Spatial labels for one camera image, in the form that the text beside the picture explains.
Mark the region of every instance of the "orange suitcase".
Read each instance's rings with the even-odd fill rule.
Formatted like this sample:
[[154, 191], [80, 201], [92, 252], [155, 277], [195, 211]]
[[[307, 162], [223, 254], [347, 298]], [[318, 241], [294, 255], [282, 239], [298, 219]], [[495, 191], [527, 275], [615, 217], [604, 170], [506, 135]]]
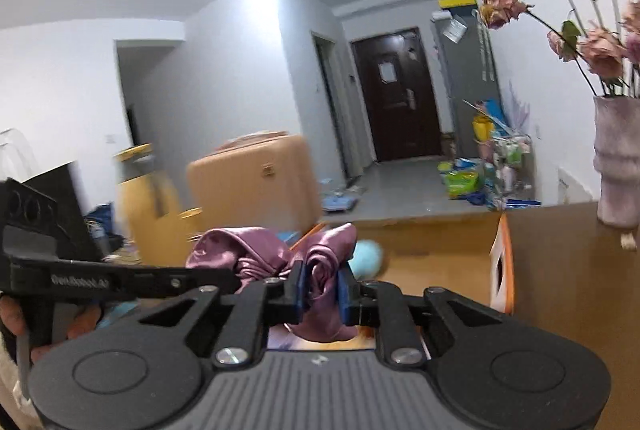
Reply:
[[203, 226], [264, 226], [306, 233], [321, 204], [303, 136], [259, 132], [225, 143], [191, 163], [187, 180]]

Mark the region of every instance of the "purple satin scrunchie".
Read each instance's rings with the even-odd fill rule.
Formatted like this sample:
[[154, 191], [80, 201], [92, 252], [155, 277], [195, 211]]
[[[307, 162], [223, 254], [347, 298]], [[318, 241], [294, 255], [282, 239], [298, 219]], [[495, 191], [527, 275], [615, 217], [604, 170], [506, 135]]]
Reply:
[[294, 253], [265, 228], [220, 228], [209, 230], [200, 238], [186, 267], [232, 269], [242, 283], [240, 292], [254, 280], [287, 277], [293, 263], [303, 260], [310, 269], [310, 308], [301, 324], [287, 327], [296, 336], [312, 342], [347, 341], [358, 330], [340, 321], [337, 271], [353, 254], [356, 238], [356, 228], [345, 224], [311, 235]]

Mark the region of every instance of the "gray ribbed panel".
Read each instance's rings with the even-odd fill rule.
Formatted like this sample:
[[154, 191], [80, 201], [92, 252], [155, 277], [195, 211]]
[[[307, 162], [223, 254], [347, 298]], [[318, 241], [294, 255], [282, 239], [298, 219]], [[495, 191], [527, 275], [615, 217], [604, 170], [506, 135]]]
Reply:
[[[328, 358], [316, 365], [318, 356]], [[469, 430], [417, 373], [380, 364], [371, 350], [267, 352], [218, 375], [198, 405], [166, 430]]]

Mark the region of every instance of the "pink vase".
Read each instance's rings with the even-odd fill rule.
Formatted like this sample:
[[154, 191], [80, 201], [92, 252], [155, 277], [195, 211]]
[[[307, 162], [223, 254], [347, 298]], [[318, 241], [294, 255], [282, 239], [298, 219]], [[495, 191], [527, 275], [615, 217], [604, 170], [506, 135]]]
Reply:
[[596, 151], [593, 167], [602, 176], [598, 218], [616, 228], [640, 224], [640, 100], [594, 98]]

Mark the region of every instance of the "brown door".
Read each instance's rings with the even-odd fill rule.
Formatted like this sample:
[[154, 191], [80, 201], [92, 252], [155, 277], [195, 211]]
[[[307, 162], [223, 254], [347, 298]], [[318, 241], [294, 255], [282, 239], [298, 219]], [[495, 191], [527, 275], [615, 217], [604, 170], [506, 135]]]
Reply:
[[352, 47], [378, 161], [441, 155], [438, 110], [418, 28]]

